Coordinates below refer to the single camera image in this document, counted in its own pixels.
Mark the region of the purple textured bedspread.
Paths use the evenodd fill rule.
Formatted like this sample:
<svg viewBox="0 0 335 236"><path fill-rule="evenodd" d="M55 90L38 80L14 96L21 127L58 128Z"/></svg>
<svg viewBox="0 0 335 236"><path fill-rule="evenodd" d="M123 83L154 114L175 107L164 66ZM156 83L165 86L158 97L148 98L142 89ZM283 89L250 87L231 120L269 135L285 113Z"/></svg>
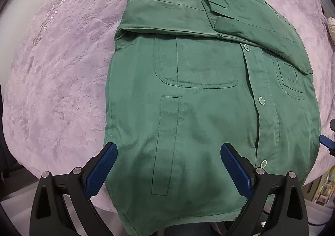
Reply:
<svg viewBox="0 0 335 236"><path fill-rule="evenodd" d="M11 64L3 131L36 176L68 173L101 150L104 87L127 0L50 0L30 22ZM332 135L334 44L320 0L265 0L296 28L313 68L321 128Z"/></svg>

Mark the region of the cream knitted plush object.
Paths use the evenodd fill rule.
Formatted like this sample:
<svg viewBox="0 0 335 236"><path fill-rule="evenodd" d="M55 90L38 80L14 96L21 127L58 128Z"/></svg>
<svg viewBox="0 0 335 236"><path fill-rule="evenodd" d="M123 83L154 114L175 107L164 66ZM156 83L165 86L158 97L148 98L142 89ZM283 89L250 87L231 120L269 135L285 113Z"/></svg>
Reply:
<svg viewBox="0 0 335 236"><path fill-rule="evenodd" d="M333 44L335 45L335 18L330 17L327 20L328 32Z"/></svg>

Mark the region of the green button work jacket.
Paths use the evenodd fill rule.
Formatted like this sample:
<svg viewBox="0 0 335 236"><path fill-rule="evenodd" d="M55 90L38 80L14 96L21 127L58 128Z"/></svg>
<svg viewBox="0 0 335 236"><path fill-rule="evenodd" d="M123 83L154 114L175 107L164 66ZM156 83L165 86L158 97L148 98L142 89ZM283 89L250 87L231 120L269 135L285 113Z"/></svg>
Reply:
<svg viewBox="0 0 335 236"><path fill-rule="evenodd" d="M128 0L106 83L106 187L130 235L233 220L245 200L220 159L229 142L303 183L320 113L292 24L264 0Z"/></svg>

